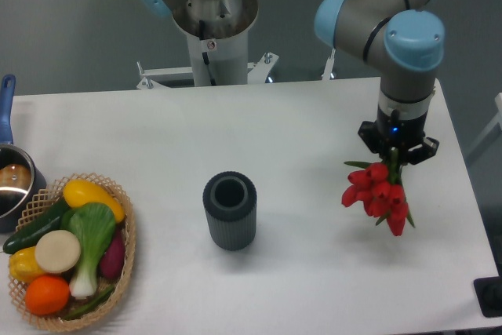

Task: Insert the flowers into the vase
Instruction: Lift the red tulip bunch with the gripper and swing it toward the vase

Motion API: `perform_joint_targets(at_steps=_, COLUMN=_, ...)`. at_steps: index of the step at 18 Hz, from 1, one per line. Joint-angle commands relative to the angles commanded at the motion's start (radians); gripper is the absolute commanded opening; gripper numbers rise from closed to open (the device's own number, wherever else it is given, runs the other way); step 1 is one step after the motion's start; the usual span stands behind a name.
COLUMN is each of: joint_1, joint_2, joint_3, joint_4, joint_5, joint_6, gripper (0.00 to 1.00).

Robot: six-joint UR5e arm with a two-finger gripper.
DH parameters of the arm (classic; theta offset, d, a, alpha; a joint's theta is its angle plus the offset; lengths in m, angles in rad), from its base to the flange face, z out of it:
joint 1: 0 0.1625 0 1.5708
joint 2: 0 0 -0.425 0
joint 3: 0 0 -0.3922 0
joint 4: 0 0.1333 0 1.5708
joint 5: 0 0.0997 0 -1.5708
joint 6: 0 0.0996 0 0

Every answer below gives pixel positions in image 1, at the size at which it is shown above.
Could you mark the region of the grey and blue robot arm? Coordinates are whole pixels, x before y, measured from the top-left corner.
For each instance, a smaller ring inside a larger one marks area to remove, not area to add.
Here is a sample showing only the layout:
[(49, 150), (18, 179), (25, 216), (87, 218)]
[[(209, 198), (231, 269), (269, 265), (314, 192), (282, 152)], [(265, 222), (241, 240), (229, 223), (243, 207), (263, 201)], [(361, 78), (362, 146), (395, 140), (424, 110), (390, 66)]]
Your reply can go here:
[[(185, 34), (195, 85), (248, 84), (248, 33), (257, 0), (141, 0), (156, 16), (170, 17)], [(424, 124), (436, 71), (444, 56), (445, 28), (424, 10), (430, 0), (323, 0), (314, 19), (317, 38), (380, 72), (377, 117), (359, 136), (383, 159), (416, 165), (434, 156), (438, 141)]]

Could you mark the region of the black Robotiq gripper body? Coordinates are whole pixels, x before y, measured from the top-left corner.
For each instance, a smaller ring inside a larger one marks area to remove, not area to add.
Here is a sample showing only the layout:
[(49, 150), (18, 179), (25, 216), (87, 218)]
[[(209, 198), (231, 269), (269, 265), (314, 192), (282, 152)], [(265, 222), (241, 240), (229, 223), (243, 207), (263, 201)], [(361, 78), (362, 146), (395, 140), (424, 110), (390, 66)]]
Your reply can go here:
[(384, 142), (381, 157), (387, 157), (392, 147), (397, 148), (400, 154), (400, 151), (418, 145), (425, 138), (426, 113), (410, 120), (400, 119), (399, 111), (393, 111), (393, 113), (394, 115), (387, 115), (377, 108), (375, 123)]

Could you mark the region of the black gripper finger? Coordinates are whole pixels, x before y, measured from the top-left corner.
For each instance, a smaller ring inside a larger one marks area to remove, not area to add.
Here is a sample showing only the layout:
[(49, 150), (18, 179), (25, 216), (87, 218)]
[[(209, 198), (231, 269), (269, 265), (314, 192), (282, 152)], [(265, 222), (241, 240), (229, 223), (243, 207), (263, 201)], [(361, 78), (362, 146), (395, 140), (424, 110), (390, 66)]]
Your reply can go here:
[(399, 162), (402, 165), (420, 164), (434, 157), (438, 151), (438, 147), (438, 140), (431, 137), (425, 137), (418, 145), (400, 151)]
[(363, 121), (358, 129), (358, 135), (372, 153), (378, 155), (383, 153), (384, 142), (375, 122)]

